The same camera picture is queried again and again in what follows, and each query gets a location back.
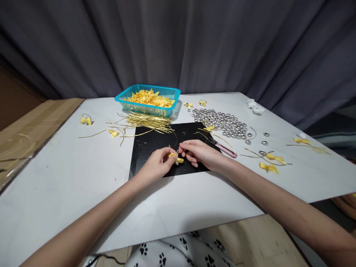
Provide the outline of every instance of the scissors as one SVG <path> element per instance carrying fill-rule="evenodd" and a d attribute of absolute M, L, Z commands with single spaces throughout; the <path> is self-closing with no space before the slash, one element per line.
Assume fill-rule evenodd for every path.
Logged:
<path fill-rule="evenodd" d="M 230 157 L 232 157 L 232 158 L 236 158 L 237 157 L 237 154 L 234 151 L 232 151 L 232 150 L 228 149 L 227 147 L 223 146 L 222 144 L 218 143 L 217 141 L 215 141 L 211 137 L 208 138 L 208 141 L 210 143 L 212 143 L 213 145 L 217 146 L 218 148 L 220 148 L 222 151 L 224 151 Z"/>

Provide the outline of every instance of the white fabric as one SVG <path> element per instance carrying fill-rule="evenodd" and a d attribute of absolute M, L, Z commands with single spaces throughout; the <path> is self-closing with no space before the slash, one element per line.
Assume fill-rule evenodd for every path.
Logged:
<path fill-rule="evenodd" d="M 127 260 L 128 267 L 234 266 L 225 247 L 208 230 L 143 243 Z"/>

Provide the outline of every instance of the cardboard box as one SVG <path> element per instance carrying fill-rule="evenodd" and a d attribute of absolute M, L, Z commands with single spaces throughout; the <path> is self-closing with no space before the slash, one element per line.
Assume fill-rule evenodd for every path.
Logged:
<path fill-rule="evenodd" d="M 83 101 L 47 100 L 0 132 L 0 193 Z"/>

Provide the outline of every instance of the yellow ribbon bow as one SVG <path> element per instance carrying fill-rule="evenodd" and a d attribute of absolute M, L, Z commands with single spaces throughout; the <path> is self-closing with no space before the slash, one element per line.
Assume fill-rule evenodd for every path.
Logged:
<path fill-rule="evenodd" d="M 185 102 L 184 105 L 188 108 L 192 108 L 193 107 L 193 103 L 187 103 Z"/>
<path fill-rule="evenodd" d="M 209 127 L 204 128 L 204 130 L 207 130 L 209 132 L 211 132 L 212 130 L 215 131 L 215 127 L 214 126 L 209 126 Z"/>
<path fill-rule="evenodd" d="M 282 163 L 282 164 L 284 164 L 284 165 L 287 165 L 287 163 L 284 161 L 284 159 L 282 158 L 282 157 L 276 157 L 276 156 L 273 156 L 273 155 L 271 155 L 271 154 L 268 154 L 267 153 L 267 158 L 269 158 L 269 159 L 275 159 L 276 161 L 278 161 L 278 162 L 280 162 L 280 163 Z"/>
<path fill-rule="evenodd" d="M 177 160 L 176 160 L 176 162 L 175 162 L 177 165 L 178 165 L 178 163 L 183 163 L 183 162 L 184 162 L 184 159 L 178 157 L 178 154 L 179 154 L 178 151 L 177 151 Z M 171 158 L 171 157 L 173 157 L 173 156 L 175 156 L 175 154 L 172 152 L 172 153 L 168 156 L 168 158 Z"/>
<path fill-rule="evenodd" d="M 81 124 L 91 125 L 92 124 L 92 119 L 91 119 L 91 117 L 84 118 L 84 116 L 82 116 L 82 120 L 80 121 L 80 123 Z"/>
<path fill-rule="evenodd" d="M 111 133 L 111 138 L 114 138 L 119 135 L 118 132 L 115 132 L 114 130 L 111 130 L 111 129 L 109 130 L 109 133 Z"/>
<path fill-rule="evenodd" d="M 267 166 L 266 164 L 260 162 L 260 168 L 265 169 L 267 172 L 271 171 L 274 172 L 275 174 L 279 174 L 277 168 L 274 165 Z"/>
<path fill-rule="evenodd" d="M 307 139 L 294 138 L 293 140 L 296 141 L 297 143 L 310 144 L 310 142 Z"/>
<path fill-rule="evenodd" d="M 207 102 L 205 100 L 200 100 L 199 105 L 206 106 Z"/>

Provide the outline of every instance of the black cable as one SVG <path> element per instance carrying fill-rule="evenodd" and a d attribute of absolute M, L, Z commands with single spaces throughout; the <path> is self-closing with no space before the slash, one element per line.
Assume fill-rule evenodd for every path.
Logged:
<path fill-rule="evenodd" d="M 120 264 L 120 265 L 124 265 L 125 263 L 121 263 L 121 262 L 119 262 L 115 257 L 111 257 L 111 256 L 108 256 L 108 255 L 106 255 L 106 254 L 99 254 L 99 255 L 97 255 L 95 258 L 94 258 L 94 260 L 92 260 L 87 266 L 85 266 L 85 267 L 90 267 L 91 265 L 93 265 L 94 264 L 94 262 L 98 259 L 98 258 L 100 258 L 100 257 L 105 257 L 105 258 L 110 258 L 110 259 L 113 259 L 117 264 Z"/>

